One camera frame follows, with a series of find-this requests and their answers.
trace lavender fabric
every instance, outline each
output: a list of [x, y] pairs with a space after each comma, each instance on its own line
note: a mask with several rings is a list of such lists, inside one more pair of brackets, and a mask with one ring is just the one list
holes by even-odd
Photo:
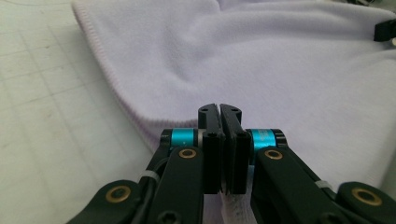
[[[381, 183], [396, 146], [396, 49], [373, 38], [393, 13], [286, 0], [75, 0], [73, 9], [151, 149], [162, 129], [194, 127], [200, 106], [224, 103], [243, 111], [245, 128], [281, 129], [334, 189]], [[254, 223], [248, 197], [206, 196], [205, 222]]]

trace cloth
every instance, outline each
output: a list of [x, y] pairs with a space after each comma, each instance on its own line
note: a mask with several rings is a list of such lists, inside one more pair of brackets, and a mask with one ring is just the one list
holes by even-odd
[[[200, 106], [223, 103], [243, 111], [244, 128], [281, 129], [334, 189], [380, 184], [396, 146], [396, 49], [373, 38], [393, 13], [285, 0], [75, 0], [73, 9], [151, 149], [164, 128], [195, 127]], [[207, 196], [205, 222], [254, 223], [248, 198]]]

